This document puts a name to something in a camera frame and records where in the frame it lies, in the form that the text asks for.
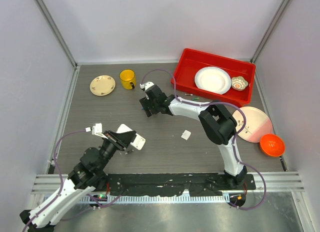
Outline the white remote control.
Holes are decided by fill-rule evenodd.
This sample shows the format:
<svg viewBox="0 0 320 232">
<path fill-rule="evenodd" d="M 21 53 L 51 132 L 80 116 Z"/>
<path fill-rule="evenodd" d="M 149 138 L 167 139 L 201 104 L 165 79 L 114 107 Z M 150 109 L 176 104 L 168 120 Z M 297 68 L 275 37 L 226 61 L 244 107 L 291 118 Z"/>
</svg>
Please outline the white remote control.
<svg viewBox="0 0 320 232">
<path fill-rule="evenodd" d="M 118 129 L 117 129 L 117 133 L 125 133 L 125 132 L 132 132 L 133 130 L 130 129 L 128 126 L 126 126 L 125 124 L 121 124 Z M 143 138 L 142 136 L 140 136 L 138 133 L 135 133 L 135 136 L 133 138 L 133 140 L 130 142 L 130 145 L 132 147 L 134 147 L 137 150 L 142 150 L 142 148 L 144 147 L 146 142 L 146 139 Z"/>
</svg>

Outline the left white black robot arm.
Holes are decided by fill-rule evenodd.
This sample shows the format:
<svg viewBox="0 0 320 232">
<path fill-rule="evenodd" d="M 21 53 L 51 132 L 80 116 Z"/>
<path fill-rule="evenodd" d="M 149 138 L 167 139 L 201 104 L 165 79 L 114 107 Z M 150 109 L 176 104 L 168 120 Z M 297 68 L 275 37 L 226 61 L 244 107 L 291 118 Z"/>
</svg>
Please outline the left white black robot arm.
<svg viewBox="0 0 320 232">
<path fill-rule="evenodd" d="M 104 168 L 117 151 L 125 151 L 129 146 L 140 150 L 146 141 L 134 130 L 122 133 L 109 130 L 97 135 L 103 139 L 102 145 L 86 149 L 67 179 L 60 174 L 60 186 L 47 200 L 32 210 L 20 213 L 25 225 L 23 231 L 54 231 L 80 198 L 106 187 Z"/>
</svg>

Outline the white battery cover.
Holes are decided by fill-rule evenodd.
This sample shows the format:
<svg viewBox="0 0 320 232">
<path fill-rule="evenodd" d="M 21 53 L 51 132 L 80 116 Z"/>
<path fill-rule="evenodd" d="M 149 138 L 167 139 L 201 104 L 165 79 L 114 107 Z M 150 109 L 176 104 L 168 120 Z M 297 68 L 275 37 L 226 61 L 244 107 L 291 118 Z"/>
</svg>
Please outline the white battery cover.
<svg viewBox="0 0 320 232">
<path fill-rule="evenodd" d="M 191 132 L 188 131 L 188 130 L 185 130 L 182 135 L 181 135 L 181 138 L 184 139 L 184 140 L 188 140 L 191 136 Z"/>
</svg>

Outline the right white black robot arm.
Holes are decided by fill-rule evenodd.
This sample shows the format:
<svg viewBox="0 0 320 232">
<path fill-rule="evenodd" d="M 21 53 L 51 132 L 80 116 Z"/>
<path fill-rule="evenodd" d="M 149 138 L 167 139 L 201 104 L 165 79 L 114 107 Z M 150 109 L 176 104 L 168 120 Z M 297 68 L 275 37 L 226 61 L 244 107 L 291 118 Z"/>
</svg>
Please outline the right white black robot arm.
<svg viewBox="0 0 320 232">
<path fill-rule="evenodd" d="M 237 122 L 222 102 L 202 103 L 167 96 L 153 82 L 140 84 L 145 97 L 139 100 L 147 117 L 153 114 L 183 116 L 201 123 L 208 139 L 218 146 L 224 162 L 226 184 L 238 189 L 244 183 L 247 168 L 241 161 L 235 140 Z"/>
</svg>

